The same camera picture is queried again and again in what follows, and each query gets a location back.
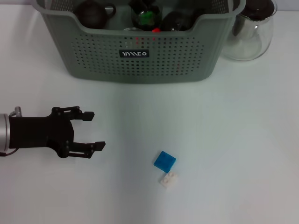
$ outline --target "red object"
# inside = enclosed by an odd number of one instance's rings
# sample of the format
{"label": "red object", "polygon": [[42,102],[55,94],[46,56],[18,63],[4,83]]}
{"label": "red object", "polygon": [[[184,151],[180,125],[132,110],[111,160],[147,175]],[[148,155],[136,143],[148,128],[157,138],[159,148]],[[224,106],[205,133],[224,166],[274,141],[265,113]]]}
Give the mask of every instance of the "red object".
{"label": "red object", "polygon": [[159,28],[155,28],[155,29],[153,29],[152,32],[157,33],[157,32],[161,32],[161,30]]}

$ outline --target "blue block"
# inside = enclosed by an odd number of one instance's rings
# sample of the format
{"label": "blue block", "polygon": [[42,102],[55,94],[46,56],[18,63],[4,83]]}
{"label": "blue block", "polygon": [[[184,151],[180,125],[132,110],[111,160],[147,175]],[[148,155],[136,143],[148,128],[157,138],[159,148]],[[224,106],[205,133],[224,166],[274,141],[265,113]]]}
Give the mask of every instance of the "blue block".
{"label": "blue block", "polygon": [[173,156],[162,151],[155,161],[154,166],[168,173],[176,160]]}

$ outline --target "white block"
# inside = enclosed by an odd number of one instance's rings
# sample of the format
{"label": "white block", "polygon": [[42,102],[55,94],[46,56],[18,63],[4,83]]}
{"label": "white block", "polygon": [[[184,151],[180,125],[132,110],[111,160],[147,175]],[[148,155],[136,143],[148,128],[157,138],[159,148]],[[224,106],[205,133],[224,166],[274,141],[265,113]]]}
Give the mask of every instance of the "white block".
{"label": "white block", "polygon": [[172,171],[170,171],[164,178],[163,180],[161,180],[161,184],[166,187],[169,188],[170,186],[172,186],[178,179],[178,175]]}

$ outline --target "green object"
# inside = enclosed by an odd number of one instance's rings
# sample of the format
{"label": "green object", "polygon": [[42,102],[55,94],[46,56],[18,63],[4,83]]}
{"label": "green object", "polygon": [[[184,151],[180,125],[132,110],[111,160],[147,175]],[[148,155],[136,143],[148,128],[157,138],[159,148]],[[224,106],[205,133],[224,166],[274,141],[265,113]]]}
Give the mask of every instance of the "green object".
{"label": "green object", "polygon": [[154,26],[155,21],[154,21],[154,13],[152,11],[150,12],[145,12],[143,14],[140,14],[140,25],[149,25],[149,26]]}
{"label": "green object", "polygon": [[[123,0],[109,1],[117,12],[106,29],[86,28],[72,13],[80,2],[47,0],[45,5],[45,0],[32,0],[69,73],[84,79],[144,84],[192,82],[209,77],[236,15],[245,7],[245,0],[182,0],[193,9],[204,6],[210,14],[200,16],[187,31],[152,33],[123,30],[132,24],[129,7],[123,6]],[[165,2],[160,2],[164,16],[178,4],[176,0]],[[121,57],[122,51],[145,49],[149,57]]]}

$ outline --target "basket label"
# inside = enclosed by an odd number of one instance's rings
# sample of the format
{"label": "basket label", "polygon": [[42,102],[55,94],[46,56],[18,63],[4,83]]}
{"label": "basket label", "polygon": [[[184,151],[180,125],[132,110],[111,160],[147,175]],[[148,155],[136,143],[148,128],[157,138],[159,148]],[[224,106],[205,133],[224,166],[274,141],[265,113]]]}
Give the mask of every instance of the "basket label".
{"label": "basket label", "polygon": [[149,50],[119,50],[121,57],[149,57]]}

